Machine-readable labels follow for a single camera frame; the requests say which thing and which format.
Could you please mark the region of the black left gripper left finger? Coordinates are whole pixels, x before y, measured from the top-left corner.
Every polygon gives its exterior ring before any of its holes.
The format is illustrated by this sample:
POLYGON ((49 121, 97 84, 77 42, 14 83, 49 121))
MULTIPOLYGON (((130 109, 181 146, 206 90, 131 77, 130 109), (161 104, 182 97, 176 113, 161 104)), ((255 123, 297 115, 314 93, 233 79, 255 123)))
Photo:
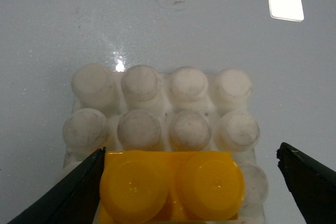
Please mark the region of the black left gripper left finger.
POLYGON ((94 151, 10 223, 93 223, 105 153, 94 151))

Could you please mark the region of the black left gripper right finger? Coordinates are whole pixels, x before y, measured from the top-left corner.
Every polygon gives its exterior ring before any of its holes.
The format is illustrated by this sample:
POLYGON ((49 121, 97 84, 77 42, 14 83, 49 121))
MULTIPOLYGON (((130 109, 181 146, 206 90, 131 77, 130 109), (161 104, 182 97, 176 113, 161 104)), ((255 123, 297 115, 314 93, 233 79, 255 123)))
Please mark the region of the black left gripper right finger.
POLYGON ((277 158, 306 223, 335 223, 335 171, 285 142, 277 158))

